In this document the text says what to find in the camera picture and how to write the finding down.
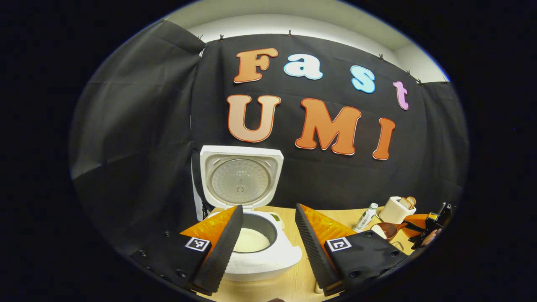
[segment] open lid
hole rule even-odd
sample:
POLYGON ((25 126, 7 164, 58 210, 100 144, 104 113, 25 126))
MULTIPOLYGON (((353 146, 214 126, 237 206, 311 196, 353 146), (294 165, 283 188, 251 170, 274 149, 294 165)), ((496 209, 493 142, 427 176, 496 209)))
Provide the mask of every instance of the open lid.
POLYGON ((203 146, 201 181, 207 202, 219 208, 242 205, 244 210, 272 200, 284 156, 280 150, 203 146))

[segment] small bottle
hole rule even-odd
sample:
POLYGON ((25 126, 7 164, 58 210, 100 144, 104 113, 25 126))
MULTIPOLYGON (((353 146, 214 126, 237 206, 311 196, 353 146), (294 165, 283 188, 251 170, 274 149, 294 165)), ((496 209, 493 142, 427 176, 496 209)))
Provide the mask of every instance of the small bottle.
POLYGON ((371 219, 373 219, 373 216, 375 216, 376 208, 378 206, 378 204, 372 203, 352 229, 357 233, 363 232, 367 225, 371 222, 371 219))

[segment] bread slice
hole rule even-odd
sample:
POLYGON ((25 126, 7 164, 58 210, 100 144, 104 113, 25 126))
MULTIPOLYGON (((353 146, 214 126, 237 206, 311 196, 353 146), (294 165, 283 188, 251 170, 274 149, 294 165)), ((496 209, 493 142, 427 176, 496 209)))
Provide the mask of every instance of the bread slice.
POLYGON ((401 200, 399 201, 404 207, 406 207, 407 209, 410 210, 410 207, 412 206, 412 204, 410 203, 410 201, 408 201, 406 198, 404 197, 401 197, 401 200))
POLYGON ((412 196, 407 197, 407 200, 410 202, 411 206, 409 210, 413 210, 416 207, 416 199, 412 196))

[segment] hand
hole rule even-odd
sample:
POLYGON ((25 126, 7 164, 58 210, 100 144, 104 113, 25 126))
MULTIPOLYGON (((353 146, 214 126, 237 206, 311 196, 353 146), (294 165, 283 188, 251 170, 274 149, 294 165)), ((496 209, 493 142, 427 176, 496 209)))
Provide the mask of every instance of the hand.
POLYGON ((441 228, 439 228, 439 229, 437 229, 435 231, 432 231, 431 234, 429 234, 427 237, 425 237, 425 239, 422 242, 422 246, 426 246, 427 244, 431 243, 431 241, 433 241, 433 239, 436 237, 436 235, 440 234, 440 231, 442 231, 441 228))

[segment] table surface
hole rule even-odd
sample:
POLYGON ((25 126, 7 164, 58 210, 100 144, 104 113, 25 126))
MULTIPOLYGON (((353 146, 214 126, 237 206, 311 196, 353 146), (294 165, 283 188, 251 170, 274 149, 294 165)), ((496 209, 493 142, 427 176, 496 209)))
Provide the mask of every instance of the table surface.
MULTIPOLYGON (((318 212, 352 228, 366 210, 366 208, 362 208, 357 210, 318 210, 318 212)), ((219 211, 222 211, 222 209, 215 208, 211 213, 219 211)), ((302 259, 291 269, 276 278, 253 282, 234 282, 222 279, 218 292, 212 296, 200 293, 198 295, 218 302, 267 302, 274 298, 280 298, 285 302, 317 302, 338 296, 339 293, 325 297, 324 294, 315 292, 315 276, 311 270, 299 230, 296 227, 295 209, 263 206, 257 208, 256 211, 276 212, 280 215, 285 225, 284 233, 293 246, 299 246, 302 249, 302 259)), ((382 220, 373 217, 366 230, 379 222, 382 222, 382 220)), ((411 249, 413 243, 408 241, 408 237, 402 231, 397 233, 391 243, 407 255, 413 252, 411 249)))

